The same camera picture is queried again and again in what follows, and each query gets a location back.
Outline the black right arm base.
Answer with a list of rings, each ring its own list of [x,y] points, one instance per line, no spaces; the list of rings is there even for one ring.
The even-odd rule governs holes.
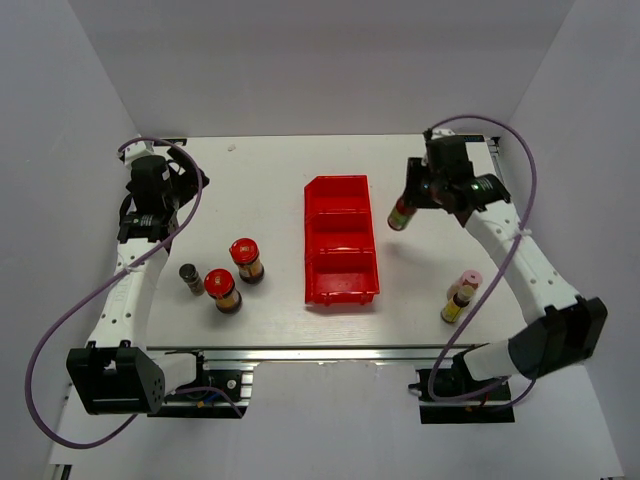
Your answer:
[[[507,381],[492,390],[492,380],[465,384],[453,368],[436,372],[433,392],[428,392],[431,368],[416,371],[416,381],[408,392],[418,398],[420,421],[423,425],[480,425],[515,422],[511,389]]]

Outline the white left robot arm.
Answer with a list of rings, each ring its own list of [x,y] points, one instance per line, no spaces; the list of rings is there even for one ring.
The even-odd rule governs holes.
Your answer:
[[[156,414],[166,396],[180,389],[199,399],[211,374],[192,352],[152,357],[146,331],[156,286],[176,233],[179,210],[198,198],[209,180],[187,153],[170,142],[126,146],[121,159],[130,172],[119,212],[116,280],[87,344],[70,350],[66,367],[85,410],[92,415]]]

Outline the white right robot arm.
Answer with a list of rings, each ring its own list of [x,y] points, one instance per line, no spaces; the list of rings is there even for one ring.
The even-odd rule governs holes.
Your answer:
[[[582,296],[552,266],[504,184],[494,174],[475,173],[466,136],[428,129],[423,137],[425,155],[407,163],[404,203],[453,215],[498,268],[475,305],[505,281],[526,325],[507,340],[454,355],[444,385],[431,375],[422,392],[436,402],[471,400],[514,375],[536,381],[590,358],[608,315],[603,301]]]

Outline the green-label red sauce bottle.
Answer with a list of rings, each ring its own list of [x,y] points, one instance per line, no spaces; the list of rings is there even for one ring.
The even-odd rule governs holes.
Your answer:
[[[394,231],[403,231],[416,212],[416,207],[407,204],[403,197],[399,197],[387,217],[387,224]]]

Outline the yellow-label brown sauce bottle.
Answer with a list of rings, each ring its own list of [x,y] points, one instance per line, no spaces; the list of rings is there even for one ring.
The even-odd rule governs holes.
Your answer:
[[[474,296],[475,289],[471,285],[461,286],[441,310],[441,319],[446,323],[455,323]]]

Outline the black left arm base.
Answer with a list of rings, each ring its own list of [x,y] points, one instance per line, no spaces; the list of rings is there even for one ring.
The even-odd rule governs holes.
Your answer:
[[[196,355],[196,377],[165,397],[159,411],[150,418],[239,420],[249,406],[255,363],[213,356],[213,351]]]

